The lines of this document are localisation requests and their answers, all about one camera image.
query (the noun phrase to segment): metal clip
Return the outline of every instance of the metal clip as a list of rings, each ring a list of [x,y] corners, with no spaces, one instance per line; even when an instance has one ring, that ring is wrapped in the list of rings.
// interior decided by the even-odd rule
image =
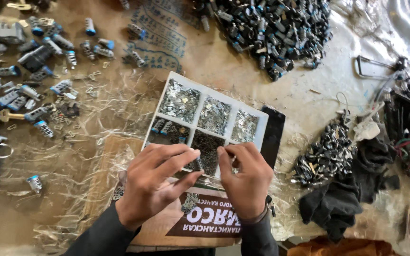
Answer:
[[[13,125],[9,126],[7,129],[10,131],[10,130],[13,130],[15,128],[17,128],[17,125],[13,124]]]
[[[69,131],[67,134],[69,135],[69,136],[67,136],[69,138],[75,137],[75,133],[73,133],[72,131]]]

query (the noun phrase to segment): black rectangular object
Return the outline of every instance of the black rectangular object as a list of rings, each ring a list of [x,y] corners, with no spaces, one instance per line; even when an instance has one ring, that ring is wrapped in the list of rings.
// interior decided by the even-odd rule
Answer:
[[[263,106],[261,111],[268,114],[268,122],[263,137],[261,154],[268,165],[273,169],[276,164],[286,115],[267,106]]]

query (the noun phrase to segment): finger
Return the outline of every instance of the finger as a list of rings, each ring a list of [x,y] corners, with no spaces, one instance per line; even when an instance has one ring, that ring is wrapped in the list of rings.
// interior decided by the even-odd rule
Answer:
[[[229,154],[223,147],[218,147],[219,170],[221,171],[221,180],[224,183],[230,182],[232,178],[232,165]]]
[[[177,199],[186,190],[194,186],[197,179],[204,173],[204,171],[191,172],[188,175],[177,180],[175,183],[171,184],[167,188],[165,188],[164,196],[166,200],[174,201],[175,199]]]
[[[140,152],[135,158],[134,160],[131,162],[131,165],[129,166],[129,169],[133,169],[135,167],[137,167],[141,162],[143,162],[146,157],[155,149],[163,147],[165,145],[162,144],[154,144],[151,143],[150,145],[146,146],[142,152]]]
[[[240,145],[245,147],[249,151],[249,153],[254,157],[255,160],[265,160],[253,142],[246,142]]]
[[[180,171],[185,165],[189,164],[200,156],[200,150],[196,149],[194,151],[187,150],[183,154],[171,157],[169,160],[165,161],[154,171],[160,180],[165,180],[171,177],[176,172]]]
[[[145,161],[144,167],[146,170],[154,169],[161,165],[163,161],[191,150],[193,149],[186,144],[164,145],[151,151],[149,160]]]
[[[227,145],[224,147],[227,152],[234,154],[242,165],[246,163],[253,163],[254,157],[249,153],[249,151],[241,145]]]

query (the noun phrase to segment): workbench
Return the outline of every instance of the workbench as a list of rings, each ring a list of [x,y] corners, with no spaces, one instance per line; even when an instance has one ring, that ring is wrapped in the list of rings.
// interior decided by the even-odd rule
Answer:
[[[347,96],[354,116],[369,107],[384,83],[362,79],[356,74],[357,55],[387,63],[395,62],[396,54],[410,59],[410,29],[404,20],[410,18],[410,9],[401,4],[405,2],[370,1],[370,12],[365,14],[358,6],[337,1],[340,5],[332,7],[331,18],[334,38],[326,47],[323,65],[307,70],[302,68],[303,61],[296,61],[296,67],[277,82],[259,70],[257,61],[247,53],[237,54],[215,21],[210,21],[210,31],[204,32],[189,1],[134,1],[128,11],[117,0],[52,2],[48,12],[37,16],[53,18],[61,24],[65,37],[76,47],[88,39],[84,33],[85,18],[93,18],[97,37],[115,40],[115,59],[100,56],[98,61],[91,62],[77,50],[77,68],[64,75],[61,73],[66,66],[64,58],[51,58],[48,66],[61,80],[77,74],[102,73],[96,75],[95,81],[74,81],[73,87],[79,91],[77,100],[82,103],[80,116],[70,126],[55,130],[54,139],[43,137],[23,120],[1,125],[0,135],[9,138],[7,142],[14,147],[14,154],[3,160],[1,167],[0,250],[15,247],[17,250],[11,252],[27,255],[31,251],[27,246],[33,244],[46,250],[65,248],[92,223],[107,203],[105,195],[111,193],[117,172],[140,151],[138,140],[145,137],[170,71],[254,108],[268,105],[287,116],[275,178],[270,186],[276,209],[276,217],[271,221],[272,233],[277,241],[290,236],[325,234],[314,223],[303,224],[298,200],[309,190],[285,180],[286,174],[299,153],[314,141],[330,119],[337,117],[336,111],[346,107],[336,100],[337,92]],[[0,22],[11,24],[28,16],[3,8]],[[149,39],[129,37],[126,27],[134,20],[145,27]],[[25,31],[32,37],[29,27]],[[138,68],[123,63],[122,57],[130,49],[147,58],[149,66]],[[0,58],[7,65],[15,65],[17,53],[13,51]],[[107,68],[103,68],[104,62],[109,62]],[[26,78],[29,73],[22,71]],[[58,81],[45,79],[45,90]],[[89,87],[99,91],[97,98],[85,93]],[[57,98],[48,93],[47,99]],[[8,131],[12,124],[17,128]],[[72,126],[78,124],[80,128],[74,130]],[[76,133],[75,137],[65,137],[70,130]],[[130,146],[115,147],[107,143],[114,136],[129,140]],[[404,248],[410,248],[407,242],[397,245],[404,235],[410,178],[396,165],[390,172],[400,175],[401,190],[381,192],[372,205],[363,204],[364,212],[356,216],[356,225],[345,236],[386,240],[401,253]],[[40,195],[26,183],[26,178],[35,174],[41,177],[44,186]],[[90,188],[96,187],[100,189],[93,189],[90,194]],[[96,201],[99,207],[91,209],[90,202]]]

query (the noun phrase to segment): black cloth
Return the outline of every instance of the black cloth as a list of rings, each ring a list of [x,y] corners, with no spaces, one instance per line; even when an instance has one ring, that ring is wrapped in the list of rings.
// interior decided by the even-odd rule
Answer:
[[[255,224],[242,221],[242,256],[277,256],[278,246],[270,231],[268,211],[262,220]],[[86,230],[63,256],[123,256],[133,238],[140,232],[127,230],[119,221],[115,204],[105,210],[96,222]],[[139,253],[137,255],[189,255],[213,256],[214,249],[161,251]]]
[[[353,177],[333,181],[300,199],[303,223],[313,221],[327,231],[328,238],[338,242],[345,230],[355,224],[355,215],[363,212],[360,188]]]
[[[379,190],[400,189],[398,175],[385,176],[385,164],[392,164],[395,149],[378,138],[360,142],[357,155],[352,161],[352,176],[360,186],[361,202],[372,204]]]

